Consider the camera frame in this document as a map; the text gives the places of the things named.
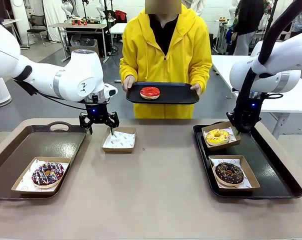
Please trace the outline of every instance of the hand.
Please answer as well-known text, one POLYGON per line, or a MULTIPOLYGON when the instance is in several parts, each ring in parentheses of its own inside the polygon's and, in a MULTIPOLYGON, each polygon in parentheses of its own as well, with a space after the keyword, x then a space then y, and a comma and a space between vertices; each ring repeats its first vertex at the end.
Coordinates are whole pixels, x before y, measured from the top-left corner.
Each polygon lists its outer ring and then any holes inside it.
POLYGON ((237 32, 234 32, 234 33, 232 34, 232 36, 231 36, 231 40, 232 40, 232 41, 235 41, 236 38, 237 38, 237 35, 238 35, 238 33, 237 33, 237 32))
POLYGON ((122 89, 127 92, 135 82, 136 78, 133 75, 127 76, 122 83, 122 89))
POLYGON ((201 95, 202 89, 201 89, 201 86, 200 86, 199 83, 194 84, 194 85, 191 87, 191 90, 195 90, 195 91, 196 91, 196 94, 197 94, 198 96, 201 95))

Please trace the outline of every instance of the tray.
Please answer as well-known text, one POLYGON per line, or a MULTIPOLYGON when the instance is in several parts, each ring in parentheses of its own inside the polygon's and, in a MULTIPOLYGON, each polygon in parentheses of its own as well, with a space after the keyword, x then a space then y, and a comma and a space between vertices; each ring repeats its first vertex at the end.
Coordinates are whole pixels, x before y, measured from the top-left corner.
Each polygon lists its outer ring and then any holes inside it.
POLYGON ((0 154, 0 200, 48 199, 55 196, 67 178, 70 166, 86 133, 85 128, 60 121, 24 128, 0 154), (65 125, 68 129, 52 129, 54 125, 65 125), (34 195, 12 191, 12 186, 31 160, 39 156, 71 159, 56 192, 48 195, 34 195))
POLYGON ((192 86, 187 83, 172 82, 136 82, 126 93, 126 99, 134 104, 181 104, 190 105, 197 103, 200 98, 192 86), (140 96, 140 91, 145 87, 156 87, 160 96, 155 100, 147 100, 140 96))
POLYGON ((195 125, 193 131, 211 190, 217 196, 253 200, 297 199, 302 197, 301 186, 255 128, 251 133, 241 134, 239 145, 210 151, 202 134, 203 127, 206 127, 206 125, 195 125), (221 191, 210 165, 209 156, 211 155, 245 156, 260 184, 260 188, 253 191, 221 191))

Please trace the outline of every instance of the beige tabletop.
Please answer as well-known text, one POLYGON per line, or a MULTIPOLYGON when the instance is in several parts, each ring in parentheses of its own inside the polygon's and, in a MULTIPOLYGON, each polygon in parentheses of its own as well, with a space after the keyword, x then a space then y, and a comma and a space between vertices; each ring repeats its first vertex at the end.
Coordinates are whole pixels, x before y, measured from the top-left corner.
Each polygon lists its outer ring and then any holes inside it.
POLYGON ((107 25, 106 24, 87 24, 84 26, 83 23, 79 26, 78 24, 72 25, 72 23, 56 23, 50 25, 49 27, 52 28, 73 28, 73 29, 104 29, 107 25))
MULTIPOLYGON (((21 123, 0 152, 27 125, 21 123)), ((78 124, 78 119, 59 119, 78 124)), ((136 127, 132 154, 105 154, 104 125, 94 125, 60 193, 48 200, 0 201, 0 238, 291 239, 302 237, 302 198, 239 200, 215 196, 208 183, 193 126, 210 120, 121 120, 136 127)), ((302 170, 271 133, 256 128, 302 187, 302 170)))

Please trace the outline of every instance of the hood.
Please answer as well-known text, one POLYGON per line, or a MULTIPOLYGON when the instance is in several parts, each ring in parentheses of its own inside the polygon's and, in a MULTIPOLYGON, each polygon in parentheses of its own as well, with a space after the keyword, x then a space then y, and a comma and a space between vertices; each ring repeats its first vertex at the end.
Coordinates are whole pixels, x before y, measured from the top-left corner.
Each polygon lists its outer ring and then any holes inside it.
MULTIPOLYGON (((179 14, 177 23, 176 23, 176 30, 181 35, 184 36, 187 32, 191 29, 193 24, 196 21, 196 13, 192 9, 187 9, 181 3, 181 14, 179 14)), ((155 37, 153 31, 150 27, 150 19, 148 14, 146 14, 145 9, 139 13, 137 19, 140 23, 142 34, 145 40, 155 41, 155 37)))

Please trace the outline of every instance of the yellow hoodie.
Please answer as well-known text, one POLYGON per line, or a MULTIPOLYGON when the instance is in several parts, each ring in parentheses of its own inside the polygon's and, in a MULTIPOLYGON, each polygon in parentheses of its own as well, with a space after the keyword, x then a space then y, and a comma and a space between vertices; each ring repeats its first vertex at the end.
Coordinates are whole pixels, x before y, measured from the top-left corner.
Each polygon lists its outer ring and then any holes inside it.
MULTIPOLYGON (((144 10, 124 30, 122 82, 133 75, 137 82, 198 83, 203 93, 211 66, 208 27, 183 4, 166 56, 156 42, 144 10)), ((193 110, 194 105, 134 104, 138 119, 191 119, 193 110)))

